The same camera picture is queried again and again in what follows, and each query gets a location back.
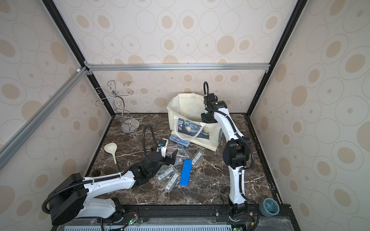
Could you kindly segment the blue opaque case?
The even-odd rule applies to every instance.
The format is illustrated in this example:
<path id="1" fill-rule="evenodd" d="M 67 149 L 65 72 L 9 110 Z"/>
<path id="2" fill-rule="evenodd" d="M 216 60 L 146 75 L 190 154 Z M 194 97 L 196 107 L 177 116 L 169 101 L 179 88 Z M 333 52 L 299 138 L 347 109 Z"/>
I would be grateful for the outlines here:
<path id="1" fill-rule="evenodd" d="M 181 186 L 188 186 L 190 180 L 190 173 L 192 168 L 192 161 L 185 160 L 182 168 L 181 178 L 180 178 L 180 185 Z"/>

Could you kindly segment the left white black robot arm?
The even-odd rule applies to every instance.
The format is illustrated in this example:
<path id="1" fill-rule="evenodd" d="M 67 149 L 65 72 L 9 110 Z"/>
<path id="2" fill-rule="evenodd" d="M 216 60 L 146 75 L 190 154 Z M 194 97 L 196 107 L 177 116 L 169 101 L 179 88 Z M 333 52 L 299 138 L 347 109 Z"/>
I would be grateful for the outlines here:
<path id="1" fill-rule="evenodd" d="M 99 196 L 136 188 L 149 182 L 163 165 L 173 165 L 178 151 L 166 155 L 167 140 L 155 140 L 150 153 L 142 138 L 144 158 L 124 172 L 103 177 L 83 178 L 79 173 L 72 174 L 41 205 L 44 213 L 49 214 L 52 225 L 59 226 L 74 218 L 101 217 L 111 218 L 122 212 L 118 199 L 99 199 Z"/>

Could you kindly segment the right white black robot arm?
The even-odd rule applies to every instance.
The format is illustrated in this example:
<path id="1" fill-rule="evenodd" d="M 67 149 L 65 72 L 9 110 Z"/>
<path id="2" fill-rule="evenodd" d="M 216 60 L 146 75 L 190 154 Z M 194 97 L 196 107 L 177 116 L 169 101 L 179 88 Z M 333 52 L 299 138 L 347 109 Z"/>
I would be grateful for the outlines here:
<path id="1" fill-rule="evenodd" d="M 226 139 L 223 151 L 223 160 L 229 169 L 230 194 L 229 216 L 232 220 L 239 220 L 248 212 L 250 199 L 245 195 L 245 171 L 254 167 L 255 158 L 251 149 L 250 139 L 237 128 L 230 116 L 227 105 L 219 101 L 218 97 L 209 92 L 208 82 L 203 83 L 205 112 L 201 119 L 206 123 L 218 123 Z"/>

